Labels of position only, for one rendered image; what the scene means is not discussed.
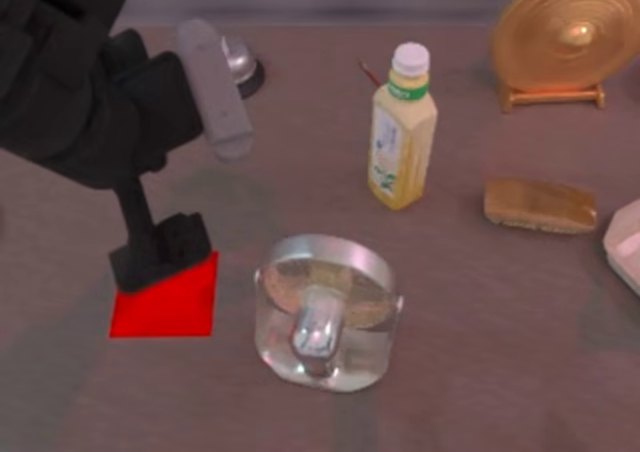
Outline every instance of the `gold plate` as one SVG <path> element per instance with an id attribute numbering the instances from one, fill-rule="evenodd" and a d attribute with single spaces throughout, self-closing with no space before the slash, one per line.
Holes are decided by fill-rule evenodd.
<path id="1" fill-rule="evenodd" d="M 640 51 L 639 23 L 640 0 L 513 0 L 493 33 L 494 70 L 517 92 L 596 98 Z"/>

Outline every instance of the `clear plastic pitcher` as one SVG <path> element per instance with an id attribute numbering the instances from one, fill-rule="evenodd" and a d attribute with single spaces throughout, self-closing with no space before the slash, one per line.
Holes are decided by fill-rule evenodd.
<path id="1" fill-rule="evenodd" d="M 336 237 L 291 237 L 255 282 L 256 347 L 282 379 L 353 392 L 385 374 L 402 297 L 376 253 Z"/>

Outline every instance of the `yellow bottle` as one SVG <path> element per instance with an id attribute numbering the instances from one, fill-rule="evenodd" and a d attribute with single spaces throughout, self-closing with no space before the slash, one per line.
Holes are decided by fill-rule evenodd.
<path id="1" fill-rule="evenodd" d="M 369 187 L 392 210 L 420 199 L 431 157 L 438 110 L 429 91 L 429 51 L 400 45 L 389 82 L 373 97 Z"/>

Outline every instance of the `table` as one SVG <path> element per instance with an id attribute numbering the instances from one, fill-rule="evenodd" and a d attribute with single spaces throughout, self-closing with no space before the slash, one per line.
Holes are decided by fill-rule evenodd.
<path id="1" fill-rule="evenodd" d="M 144 178 L 156 219 L 203 214 L 221 251 L 209 339 L 109 341 L 115 198 L 0 157 L 3 452 L 631 452 L 640 443 L 640 301 L 605 263 L 614 210 L 640 195 L 640 73 L 608 105 L 502 115 L 482 27 L 266 27 L 235 165 L 204 140 Z M 172 47 L 144 29 L 152 51 Z M 400 213 L 366 187 L 373 86 L 404 40 L 428 45 L 440 108 L 425 198 Z M 487 176 L 592 189 L 601 226 L 555 237 L 494 226 Z M 329 233 L 395 268 L 406 308 L 388 375 L 337 396 L 281 382 L 253 344 L 252 272 L 280 238 Z"/>

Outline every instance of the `bread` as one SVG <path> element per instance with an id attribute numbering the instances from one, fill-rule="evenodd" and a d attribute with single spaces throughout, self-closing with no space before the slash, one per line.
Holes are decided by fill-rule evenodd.
<path id="1" fill-rule="evenodd" d="M 517 178 L 487 182 L 484 213 L 494 224 L 557 234 L 582 234 L 596 227 L 596 200 L 589 192 Z"/>

